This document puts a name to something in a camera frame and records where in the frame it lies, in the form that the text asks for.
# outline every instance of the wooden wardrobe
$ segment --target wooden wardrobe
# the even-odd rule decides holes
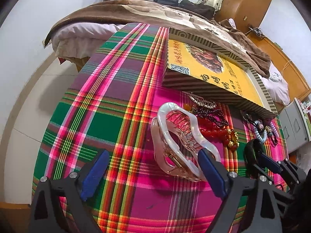
[[[246,33],[249,25],[259,27],[270,3],[271,0],[223,0],[214,18],[217,22],[232,18],[237,29]]]

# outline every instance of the blue gripper pad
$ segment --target blue gripper pad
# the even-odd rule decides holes
[[[104,150],[100,157],[96,160],[89,174],[82,182],[80,198],[83,201],[86,201],[94,195],[95,190],[109,165],[109,162],[109,152]]]
[[[266,167],[273,173],[281,173],[280,165],[265,154],[261,154],[258,158],[260,167]]]
[[[219,174],[217,169],[212,164],[209,157],[205,154],[204,150],[201,149],[197,155],[199,165],[201,170],[206,177],[213,193],[216,197],[221,198],[222,200],[227,196],[227,190],[225,188],[225,181],[222,176]]]

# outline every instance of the drawer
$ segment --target drawer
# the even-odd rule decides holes
[[[298,108],[299,107],[297,106],[296,102],[293,101],[287,108],[285,108],[285,111],[292,126],[292,130],[296,140],[296,146],[300,147],[308,141],[308,136],[306,127],[304,125],[304,117],[301,116]]]
[[[293,152],[298,147],[296,147],[295,145],[296,138],[294,136],[294,132],[293,132],[292,126],[290,124],[290,120],[287,116],[285,109],[283,109],[282,112],[279,114],[279,119],[281,122],[284,138],[286,141],[287,151],[288,153]]]

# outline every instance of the ceramic floor tile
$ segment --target ceramic floor tile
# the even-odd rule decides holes
[[[31,203],[31,187],[40,143],[13,129],[4,166],[4,198]]]
[[[14,128],[41,142],[58,102],[74,79],[72,75],[42,75],[25,100]]]
[[[43,75],[77,75],[77,67],[74,63],[66,60],[60,64],[58,59],[55,59],[52,64],[46,69]]]

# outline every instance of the metal spring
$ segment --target metal spring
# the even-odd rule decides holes
[[[183,166],[178,162],[178,160],[177,160],[176,158],[173,157],[172,154],[170,154],[168,157],[169,157],[169,159],[170,159],[171,161],[173,161],[173,163],[175,164],[175,166],[177,166],[178,168],[182,168],[182,167],[183,167]]]

